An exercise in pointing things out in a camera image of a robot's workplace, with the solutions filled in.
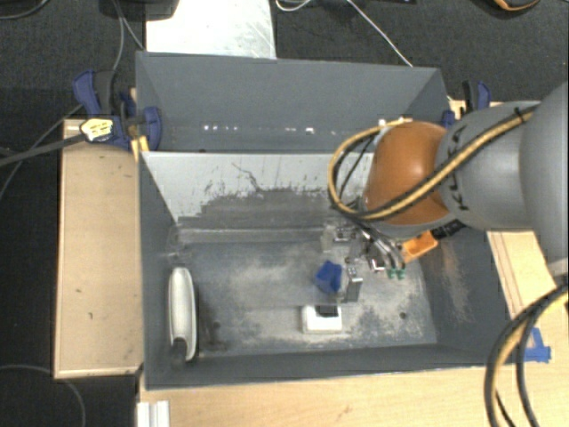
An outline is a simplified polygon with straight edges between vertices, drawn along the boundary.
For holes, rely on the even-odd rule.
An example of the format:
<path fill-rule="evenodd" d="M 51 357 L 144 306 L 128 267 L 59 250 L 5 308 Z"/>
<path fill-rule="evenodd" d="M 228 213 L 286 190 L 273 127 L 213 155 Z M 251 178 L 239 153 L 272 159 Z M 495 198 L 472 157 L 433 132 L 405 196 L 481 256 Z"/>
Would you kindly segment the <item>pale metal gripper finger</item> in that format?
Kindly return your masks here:
<path fill-rule="evenodd" d="M 337 246 L 348 245 L 355 235 L 355 227 L 326 225 L 320 238 L 321 249 L 325 254 L 331 253 Z"/>
<path fill-rule="evenodd" d="M 353 264 L 346 266 L 347 284 L 342 297 L 343 303 L 357 302 L 364 280 L 359 276 L 357 267 Z"/>

